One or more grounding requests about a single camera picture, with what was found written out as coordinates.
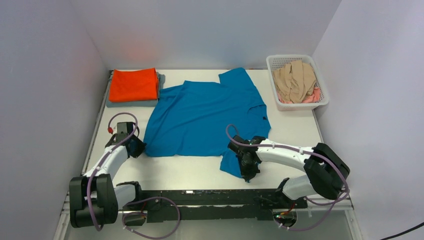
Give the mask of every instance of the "black cable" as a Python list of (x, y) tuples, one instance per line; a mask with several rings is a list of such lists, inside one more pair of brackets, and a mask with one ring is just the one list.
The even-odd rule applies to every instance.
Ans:
[(272, 203), (272, 204), (279, 204), (278, 202), (271, 201), (268, 198), (261, 197), (261, 196), (254, 196), (253, 199), (260, 199), (260, 200), (264, 200), (264, 201), (267, 201), (267, 202)]
[(406, 230), (406, 231), (403, 231), (403, 232), (401, 232), (401, 233), (398, 233), (398, 234), (396, 234), (396, 235), (388, 236), (388, 237), (382, 238), (381, 240), (388, 240), (388, 239), (394, 239), (394, 238), (397, 238), (397, 237), (399, 237), (399, 236), (402, 236), (402, 235), (404, 235), (404, 234), (407, 234), (407, 233), (409, 233), (409, 232), (412, 232), (412, 231), (414, 231), (414, 230), (416, 230), (416, 229), (419, 229), (419, 228), (421, 228), (422, 226), (424, 226), (424, 222), (421, 222), (420, 224), (418, 224), (418, 225), (416, 225), (416, 226), (414, 226), (414, 227), (411, 227), (410, 229), (408, 229), (408, 230)]

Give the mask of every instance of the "gray folded cloth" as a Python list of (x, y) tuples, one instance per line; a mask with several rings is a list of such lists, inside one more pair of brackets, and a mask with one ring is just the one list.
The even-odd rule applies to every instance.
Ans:
[(158, 104), (159, 93), (160, 90), (164, 88), (165, 83), (165, 75), (157, 74), (157, 79), (159, 79), (159, 88), (157, 90), (157, 98), (156, 100), (146, 100), (146, 101), (124, 101), (124, 102), (111, 102), (109, 101), (109, 92), (107, 92), (106, 96), (106, 107), (108, 108), (117, 108), (117, 107), (155, 107)]

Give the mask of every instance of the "blue fabric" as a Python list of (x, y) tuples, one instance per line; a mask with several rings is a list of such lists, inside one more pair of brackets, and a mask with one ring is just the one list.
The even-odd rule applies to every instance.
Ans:
[[(220, 83), (185, 81), (160, 90), (144, 135), (151, 157), (220, 156), (220, 169), (241, 178), (225, 128), (234, 124), (244, 139), (268, 137), (267, 107), (243, 68), (219, 75)], [(231, 136), (236, 133), (230, 129)]]

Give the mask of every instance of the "pink cloth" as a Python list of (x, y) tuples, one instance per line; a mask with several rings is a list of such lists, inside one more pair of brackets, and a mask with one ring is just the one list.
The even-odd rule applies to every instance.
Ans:
[[(302, 103), (303, 103), (303, 104), (316, 103), (316, 102), (318, 102), (318, 101), (320, 100), (320, 95), (321, 95), (321, 89), (320, 89), (319, 87), (314, 87), (314, 88), (313, 88), (312, 95), (310, 95), (310, 96), (306, 97), (306, 98), (302, 101)], [(292, 103), (293, 103), (292, 101), (285, 102), (285, 101), (281, 98), (281, 95), (280, 95), (278, 92), (277, 92), (277, 96), (278, 96), (278, 100), (279, 100), (280, 102), (282, 102), (283, 104), (292, 104)]]

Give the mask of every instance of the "folded clothes stack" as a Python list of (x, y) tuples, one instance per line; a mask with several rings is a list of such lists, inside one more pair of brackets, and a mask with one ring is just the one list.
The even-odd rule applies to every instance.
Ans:
[(321, 89), (315, 87), (314, 69), (301, 60), (272, 71), (272, 77), (278, 99), (283, 104), (309, 104), (320, 100)]
[(106, 107), (154, 107), (164, 83), (165, 75), (159, 74), (154, 68), (138, 71), (114, 70)]

